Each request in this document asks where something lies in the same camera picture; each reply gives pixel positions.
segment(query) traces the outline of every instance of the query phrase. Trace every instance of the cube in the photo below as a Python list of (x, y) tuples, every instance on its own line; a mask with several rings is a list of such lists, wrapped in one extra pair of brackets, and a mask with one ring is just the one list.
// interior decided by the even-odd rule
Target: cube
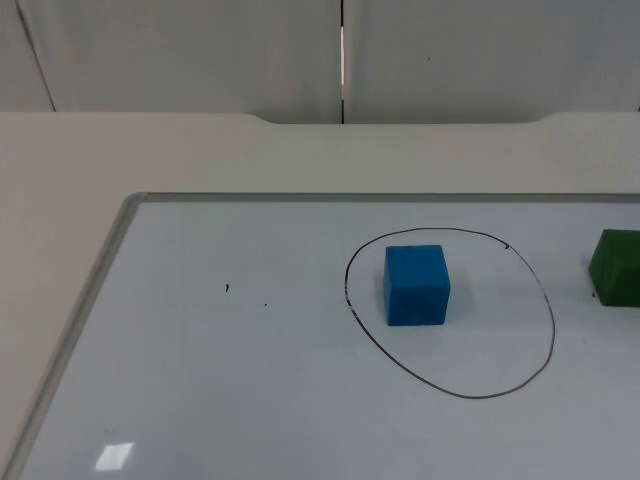
[(640, 307), (640, 231), (604, 230), (589, 274), (603, 305)]
[(450, 289), (440, 245), (387, 247), (383, 290), (388, 325), (442, 325)]

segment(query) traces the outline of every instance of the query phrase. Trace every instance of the whiteboard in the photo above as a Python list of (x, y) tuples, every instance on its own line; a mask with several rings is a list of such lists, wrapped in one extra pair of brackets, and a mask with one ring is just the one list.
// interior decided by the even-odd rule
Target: whiteboard
[[(132, 220), (22, 479), (633, 478), (640, 310), (587, 264), (636, 199), (149, 196)], [(345, 301), (403, 365), (364, 334)], [(443, 326), (387, 327), (384, 247), (441, 244)]]

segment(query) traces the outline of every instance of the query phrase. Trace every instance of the white wall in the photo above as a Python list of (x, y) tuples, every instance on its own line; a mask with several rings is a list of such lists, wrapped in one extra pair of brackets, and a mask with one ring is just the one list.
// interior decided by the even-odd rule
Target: white wall
[(60, 111), (340, 121), (339, 0), (21, 0)]
[(638, 0), (345, 0), (347, 122), (636, 111)]
[(14, 0), (0, 0), (0, 111), (48, 111), (51, 104)]

